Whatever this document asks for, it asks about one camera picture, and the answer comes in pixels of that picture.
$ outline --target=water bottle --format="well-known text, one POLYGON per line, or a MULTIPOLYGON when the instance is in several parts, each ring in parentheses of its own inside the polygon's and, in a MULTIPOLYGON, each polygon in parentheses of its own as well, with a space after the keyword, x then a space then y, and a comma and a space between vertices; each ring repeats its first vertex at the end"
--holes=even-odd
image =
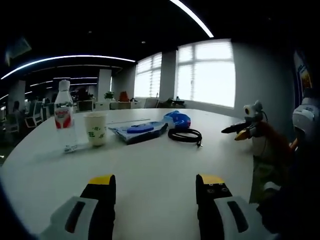
POLYGON ((70 82, 59 82, 59 93, 54 102, 54 120, 59 141, 65 153, 77 149, 73 101, 69 92, 70 82))

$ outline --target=coiled cable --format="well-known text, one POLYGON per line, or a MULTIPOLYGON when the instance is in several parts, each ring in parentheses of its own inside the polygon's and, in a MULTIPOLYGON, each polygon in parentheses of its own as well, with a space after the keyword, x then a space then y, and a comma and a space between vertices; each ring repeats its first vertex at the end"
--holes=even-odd
POLYGON ((199 147, 202 147, 202 135, 199 131, 191 128, 172 128, 168 131, 168 137, 174 141, 184 142, 184 143, 196 143, 199 147), (186 136, 181 134, 193 134, 193 136, 186 136))

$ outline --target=bottle cap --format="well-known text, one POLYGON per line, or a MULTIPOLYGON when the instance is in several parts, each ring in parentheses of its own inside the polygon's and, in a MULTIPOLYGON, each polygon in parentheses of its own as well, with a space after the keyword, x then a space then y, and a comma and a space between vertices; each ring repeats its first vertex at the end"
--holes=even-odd
POLYGON ((59 91, 67 91, 70 88, 70 81, 62 80, 59 82, 59 91))

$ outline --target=table surface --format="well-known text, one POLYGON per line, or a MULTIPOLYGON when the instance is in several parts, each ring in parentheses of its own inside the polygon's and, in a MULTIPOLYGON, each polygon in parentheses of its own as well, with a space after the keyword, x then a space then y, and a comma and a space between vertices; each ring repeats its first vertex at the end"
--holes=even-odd
MULTIPOLYGON (((33 233, 42 232, 51 214, 72 196, 79 196, 91 178, 115 174, 116 205, 113 239, 200 239, 196 174, 222 177, 234 196, 249 201, 252 141, 234 141, 221 130, 239 121, 216 113, 179 109, 201 132, 203 147, 176 142, 167 134, 125 145, 111 131, 107 144, 91 149, 84 114, 74 116, 81 149, 62 153, 53 117, 12 151, 1 168, 1 182, 18 217, 33 233)), ((111 126, 159 121, 172 109, 123 109, 107 112, 111 126)))

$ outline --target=disposable cup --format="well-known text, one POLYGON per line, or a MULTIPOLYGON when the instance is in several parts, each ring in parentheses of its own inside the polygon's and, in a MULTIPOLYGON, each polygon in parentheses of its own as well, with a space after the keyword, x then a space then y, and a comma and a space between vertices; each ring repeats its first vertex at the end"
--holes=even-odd
POLYGON ((106 114, 90 112, 84 116, 85 131, 92 146, 101 146, 106 143, 107 127, 106 114))

